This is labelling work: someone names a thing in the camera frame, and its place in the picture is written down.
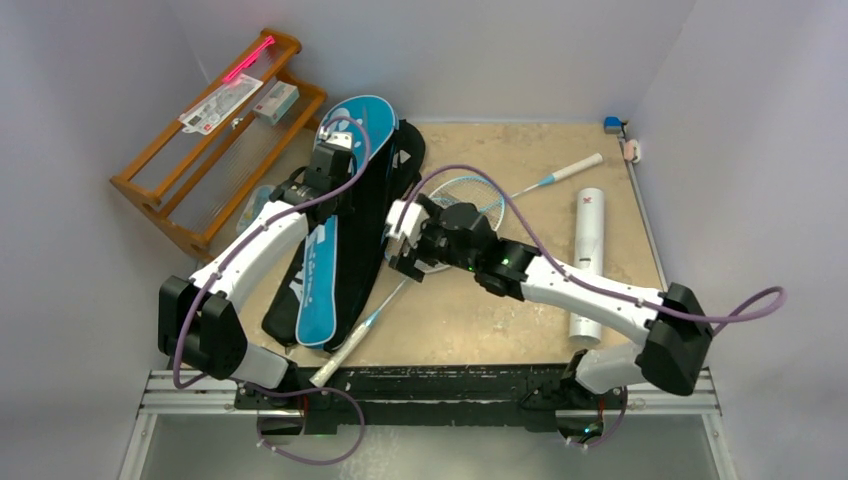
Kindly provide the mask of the blue racket cover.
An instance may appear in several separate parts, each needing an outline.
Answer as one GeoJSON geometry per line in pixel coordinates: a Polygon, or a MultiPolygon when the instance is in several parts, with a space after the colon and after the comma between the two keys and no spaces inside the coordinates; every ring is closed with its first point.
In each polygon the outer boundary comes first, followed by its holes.
{"type": "MultiPolygon", "coordinates": [[[[358,95],[333,107],[322,120],[321,126],[330,131],[353,134],[355,143],[352,152],[355,162],[351,163],[351,173],[352,176],[359,176],[356,184],[365,174],[369,161],[397,130],[399,119],[393,107],[384,98],[377,95],[358,95]]],[[[348,189],[351,191],[351,200],[355,184],[348,189]]],[[[329,319],[330,308],[319,307],[317,301],[330,299],[330,282],[335,279],[335,274],[330,268],[318,267],[316,257],[324,256],[330,262],[336,260],[330,242],[336,238],[337,221],[341,216],[353,212],[332,214],[311,229],[304,241],[304,280],[299,313],[306,316],[307,324],[296,327],[296,338],[298,344],[307,348],[317,349],[313,346],[314,341],[324,342],[329,339],[332,336],[331,326],[334,324],[329,319]]]]}

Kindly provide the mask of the black Crossway racket cover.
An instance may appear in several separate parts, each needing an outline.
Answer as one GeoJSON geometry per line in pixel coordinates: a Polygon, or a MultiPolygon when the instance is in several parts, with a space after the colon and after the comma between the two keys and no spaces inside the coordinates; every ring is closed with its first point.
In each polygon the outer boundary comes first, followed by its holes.
{"type": "MultiPolygon", "coordinates": [[[[421,180],[421,167],[426,144],[421,132],[407,120],[399,126],[387,143],[369,161],[362,179],[353,186],[354,212],[338,219],[336,238],[330,242],[336,260],[316,257],[316,265],[330,268],[335,279],[330,282],[329,300],[317,301],[328,306],[332,336],[313,346],[332,352],[338,349],[353,329],[370,297],[381,269],[387,246],[384,220],[391,204],[400,199],[421,180]]],[[[285,275],[261,322],[261,328],[277,343],[297,343],[296,327],[307,324],[299,313],[304,280],[304,248],[300,243],[293,259],[287,262],[285,275]]]]}

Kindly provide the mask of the light blue badminton racket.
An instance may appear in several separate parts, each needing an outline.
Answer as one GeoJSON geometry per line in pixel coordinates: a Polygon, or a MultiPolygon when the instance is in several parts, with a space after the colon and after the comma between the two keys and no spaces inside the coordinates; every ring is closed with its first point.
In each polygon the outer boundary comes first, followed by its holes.
{"type": "MultiPolygon", "coordinates": [[[[555,184],[584,170],[600,165],[604,158],[595,153],[574,164],[549,173],[540,181],[511,195],[516,198],[530,191],[555,184]]],[[[449,180],[437,187],[429,198],[438,206],[447,208],[457,203],[471,203],[488,218],[493,227],[503,220],[506,200],[490,182],[480,176],[462,176],[449,180]]]]}
{"type": "Polygon", "coordinates": [[[368,335],[377,322],[382,311],[392,300],[410,284],[411,280],[406,278],[398,283],[394,290],[374,309],[364,320],[359,322],[349,335],[348,339],[331,355],[325,364],[310,378],[312,386],[325,387],[334,374],[343,366],[348,357],[358,348],[364,338],[368,335]]]}

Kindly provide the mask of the white shuttlecock tube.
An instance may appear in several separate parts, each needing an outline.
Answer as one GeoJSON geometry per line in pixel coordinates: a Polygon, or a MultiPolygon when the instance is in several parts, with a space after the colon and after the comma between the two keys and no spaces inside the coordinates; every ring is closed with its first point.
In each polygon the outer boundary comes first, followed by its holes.
{"type": "MultiPolygon", "coordinates": [[[[605,237],[605,196],[601,189],[584,188],[577,194],[575,248],[572,265],[596,275],[603,273],[605,237]]],[[[598,345],[603,327],[572,313],[569,338],[585,346],[598,345]]]]}

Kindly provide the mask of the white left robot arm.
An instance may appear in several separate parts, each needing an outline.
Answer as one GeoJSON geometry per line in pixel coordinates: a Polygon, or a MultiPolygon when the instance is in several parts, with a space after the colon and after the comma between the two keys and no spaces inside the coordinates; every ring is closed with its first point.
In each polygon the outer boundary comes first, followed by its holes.
{"type": "Polygon", "coordinates": [[[287,252],[352,210],[351,189],[364,168],[350,133],[315,145],[302,175],[280,185],[259,216],[218,257],[189,278],[169,277],[159,290],[158,349],[174,366],[187,364],[218,380],[259,386],[272,408],[297,399],[298,382],[282,355],[250,342],[239,313],[287,252]]]}

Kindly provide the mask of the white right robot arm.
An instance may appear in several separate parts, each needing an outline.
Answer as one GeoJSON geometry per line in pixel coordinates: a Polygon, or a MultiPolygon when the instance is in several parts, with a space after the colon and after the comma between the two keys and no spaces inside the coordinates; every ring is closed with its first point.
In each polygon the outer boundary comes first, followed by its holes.
{"type": "Polygon", "coordinates": [[[614,387],[642,382],[677,396],[694,392],[714,333],[695,322],[704,311],[690,288],[635,287],[550,260],[538,247],[499,237],[471,203],[396,201],[385,224],[401,244],[391,267],[417,282],[423,265],[458,268],[493,295],[558,307],[628,338],[574,355],[561,381],[569,404],[584,407],[614,387]]]}

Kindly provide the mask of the blue white plastic packet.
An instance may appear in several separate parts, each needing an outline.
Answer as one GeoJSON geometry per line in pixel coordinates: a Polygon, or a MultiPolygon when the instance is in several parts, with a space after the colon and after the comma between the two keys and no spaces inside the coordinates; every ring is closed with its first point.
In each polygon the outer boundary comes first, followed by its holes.
{"type": "Polygon", "coordinates": [[[274,189],[273,185],[261,185],[253,190],[237,221],[236,235],[241,235],[260,215],[274,189]]]}

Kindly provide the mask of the small white box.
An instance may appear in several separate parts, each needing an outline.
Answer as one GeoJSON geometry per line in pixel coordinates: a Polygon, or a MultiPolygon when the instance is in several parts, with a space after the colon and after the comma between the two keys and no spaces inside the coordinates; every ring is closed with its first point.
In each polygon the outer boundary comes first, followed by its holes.
{"type": "Polygon", "coordinates": [[[300,98],[299,87],[277,81],[253,107],[254,115],[269,126],[276,125],[300,98]]]}

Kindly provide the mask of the wooden shelf rack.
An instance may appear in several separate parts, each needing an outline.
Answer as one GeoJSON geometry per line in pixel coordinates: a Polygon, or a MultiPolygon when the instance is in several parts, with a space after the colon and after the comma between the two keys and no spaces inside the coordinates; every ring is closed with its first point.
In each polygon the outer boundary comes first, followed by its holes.
{"type": "Polygon", "coordinates": [[[223,85],[222,78],[267,36],[276,43],[242,73],[264,82],[299,87],[300,98],[274,126],[252,111],[264,92],[258,91],[208,135],[183,133],[174,119],[111,184],[173,244],[190,257],[207,260],[211,243],[238,212],[260,180],[305,130],[316,131],[326,91],[297,78],[289,62],[301,52],[294,36],[271,28],[256,39],[198,96],[202,101],[223,85]]]}

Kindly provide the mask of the clear stationery packet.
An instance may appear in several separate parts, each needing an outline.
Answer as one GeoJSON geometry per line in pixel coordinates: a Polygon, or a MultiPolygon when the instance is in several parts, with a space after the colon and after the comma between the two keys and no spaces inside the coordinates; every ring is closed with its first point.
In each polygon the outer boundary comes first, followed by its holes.
{"type": "Polygon", "coordinates": [[[179,117],[183,133],[208,135],[255,94],[264,82],[238,74],[179,117]]]}

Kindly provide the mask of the small blue block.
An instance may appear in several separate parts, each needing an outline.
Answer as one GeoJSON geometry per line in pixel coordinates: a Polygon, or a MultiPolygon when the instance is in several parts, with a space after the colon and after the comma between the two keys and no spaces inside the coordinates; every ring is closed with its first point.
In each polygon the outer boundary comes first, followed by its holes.
{"type": "Polygon", "coordinates": [[[625,122],[617,116],[605,117],[602,126],[607,135],[620,136],[624,134],[625,122]]]}

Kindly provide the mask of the pink white clip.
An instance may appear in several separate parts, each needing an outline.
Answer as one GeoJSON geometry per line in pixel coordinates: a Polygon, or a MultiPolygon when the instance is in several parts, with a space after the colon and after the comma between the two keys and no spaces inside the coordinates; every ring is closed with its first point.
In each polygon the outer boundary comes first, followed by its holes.
{"type": "Polygon", "coordinates": [[[641,146],[638,140],[630,139],[623,143],[622,155],[625,161],[638,164],[641,160],[641,146]]]}

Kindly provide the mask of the black metal base frame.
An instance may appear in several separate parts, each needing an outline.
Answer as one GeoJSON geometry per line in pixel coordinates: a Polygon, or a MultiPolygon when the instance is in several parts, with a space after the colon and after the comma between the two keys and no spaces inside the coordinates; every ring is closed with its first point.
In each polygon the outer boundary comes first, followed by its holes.
{"type": "Polygon", "coordinates": [[[232,380],[203,379],[186,388],[170,372],[150,373],[143,414],[257,415],[302,421],[308,434],[340,426],[522,427],[530,432],[580,434],[588,425],[610,427],[620,413],[709,415],[720,411],[709,371],[693,394],[665,393],[642,383],[602,396],[567,389],[562,364],[343,367],[330,379],[332,393],[303,392],[312,367],[298,371],[292,399],[274,398],[232,380]]]}

